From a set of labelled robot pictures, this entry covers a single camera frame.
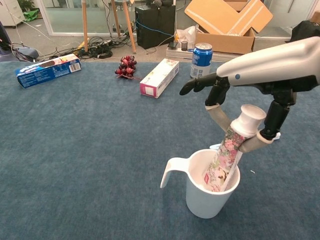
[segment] white tube cap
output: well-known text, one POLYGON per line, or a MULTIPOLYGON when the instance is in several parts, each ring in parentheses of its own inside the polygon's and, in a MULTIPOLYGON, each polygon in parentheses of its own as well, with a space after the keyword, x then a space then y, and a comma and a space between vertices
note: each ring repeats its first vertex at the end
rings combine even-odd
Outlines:
POLYGON ((240 116, 232 121, 231 127, 238 134, 251 138, 256 135, 259 125, 267 114, 260 107, 251 104, 242 105, 241 111, 240 116))

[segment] white cabinet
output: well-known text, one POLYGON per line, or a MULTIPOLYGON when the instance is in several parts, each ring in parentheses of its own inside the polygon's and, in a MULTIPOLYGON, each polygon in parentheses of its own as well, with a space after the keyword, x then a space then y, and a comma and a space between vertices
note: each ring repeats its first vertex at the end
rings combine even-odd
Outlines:
POLYGON ((17 0, 0 0, 0 21, 4 26, 16 26, 24 21, 25 17, 17 0))

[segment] grape bunch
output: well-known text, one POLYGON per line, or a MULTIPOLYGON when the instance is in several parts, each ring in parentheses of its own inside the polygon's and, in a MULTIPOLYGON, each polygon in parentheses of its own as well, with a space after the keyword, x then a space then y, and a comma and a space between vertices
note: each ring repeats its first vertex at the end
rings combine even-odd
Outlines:
POLYGON ((124 56, 120 61, 119 67, 114 71, 114 73, 124 78, 132 78, 136 71, 137 64, 135 56, 124 56))

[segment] black chair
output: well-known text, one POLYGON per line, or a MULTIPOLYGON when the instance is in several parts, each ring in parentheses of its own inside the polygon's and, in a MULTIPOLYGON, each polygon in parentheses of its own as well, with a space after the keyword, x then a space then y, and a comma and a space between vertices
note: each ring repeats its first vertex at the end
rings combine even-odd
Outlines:
POLYGON ((19 47, 15 48, 12 52, 11 40, 7 34, 5 27, 0 21, 0 62, 9 61, 23 61, 23 62, 33 62, 33 59, 39 57, 37 50, 30 47, 19 47))

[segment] cup handle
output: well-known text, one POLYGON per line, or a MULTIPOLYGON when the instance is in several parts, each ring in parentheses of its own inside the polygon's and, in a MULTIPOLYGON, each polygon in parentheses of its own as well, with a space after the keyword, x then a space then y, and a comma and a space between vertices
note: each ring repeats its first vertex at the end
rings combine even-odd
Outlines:
POLYGON ((189 159, 188 158, 182 158, 182 157, 173 157, 169 159, 169 161, 166 163, 166 167, 162 176, 160 188, 164 188, 171 175, 171 171, 181 171, 181 172, 188 172, 189 168, 189 159))

